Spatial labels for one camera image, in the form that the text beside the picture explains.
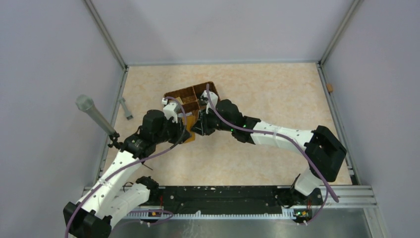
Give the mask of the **brown wicker divided basket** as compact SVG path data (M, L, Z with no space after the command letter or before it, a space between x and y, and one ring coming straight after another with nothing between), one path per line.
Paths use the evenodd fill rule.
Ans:
M200 102L200 97L203 92L206 90L207 84L209 85L209 90L219 96L219 93L216 89L215 84L212 81L188 86L183 89L178 89L171 92L164 93L164 97L173 97L175 99L180 99L182 106L186 113L191 113L195 117L198 117L200 110L206 109L206 104Z

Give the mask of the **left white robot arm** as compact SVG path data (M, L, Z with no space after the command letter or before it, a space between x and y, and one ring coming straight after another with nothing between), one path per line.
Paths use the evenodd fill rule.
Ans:
M157 189L137 183L127 192L120 189L145 161L164 155L190 138L187 111L176 98L164 97L163 110L150 110L138 130L118 142L119 134L94 108L93 100L81 95L77 106L107 129L110 147L118 149L110 167L77 202L63 210L67 238L107 238L113 228L135 207L158 201Z

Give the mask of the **orange leather card holder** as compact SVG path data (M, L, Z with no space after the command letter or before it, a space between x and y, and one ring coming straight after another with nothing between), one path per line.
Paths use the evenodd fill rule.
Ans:
M196 133L193 132L193 127L198 121L198 114L195 112L188 112L186 114L186 123L187 123L187 131L189 132L190 137L184 141L184 144L190 143L195 141Z

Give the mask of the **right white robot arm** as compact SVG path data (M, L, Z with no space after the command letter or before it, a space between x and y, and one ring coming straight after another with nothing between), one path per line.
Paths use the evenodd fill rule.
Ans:
M313 130L276 126L259 118L243 115L230 100L219 100L212 91L204 91L199 103L199 119L192 131L211 135L215 131L228 131L242 143L275 146L301 154L309 167L298 175L290 191L296 204L304 204L312 191L320 185L336 181L347 150L333 132L319 125Z

